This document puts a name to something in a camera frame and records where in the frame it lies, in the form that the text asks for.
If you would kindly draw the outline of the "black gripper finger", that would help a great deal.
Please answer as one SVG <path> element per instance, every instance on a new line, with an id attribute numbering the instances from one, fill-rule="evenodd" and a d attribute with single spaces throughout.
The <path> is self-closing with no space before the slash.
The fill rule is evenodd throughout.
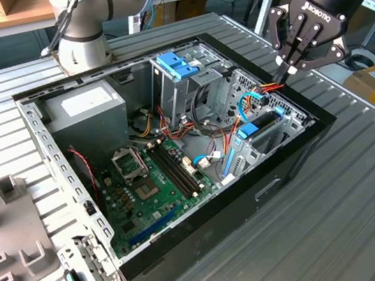
<path id="1" fill-rule="evenodd" d="M 294 26 L 284 44 L 288 74 L 340 62 L 348 55 L 348 49 L 342 37 L 343 32 L 341 26 L 331 27 L 320 22 L 311 25 L 305 34 L 302 33 L 302 28 L 297 29 Z M 311 48 L 325 44 L 328 44 L 328 47 L 322 57 L 312 58 L 309 55 Z"/>
<path id="2" fill-rule="evenodd" d="M 280 82 L 287 80 L 290 74 L 296 72 L 294 64 L 302 55 L 302 50 L 298 49 L 298 36 L 304 25 L 304 18 L 302 12 L 298 12 L 291 20 L 288 4 L 275 6 L 269 12 L 271 45 L 277 51 L 278 71 L 274 77 L 276 82 Z"/>

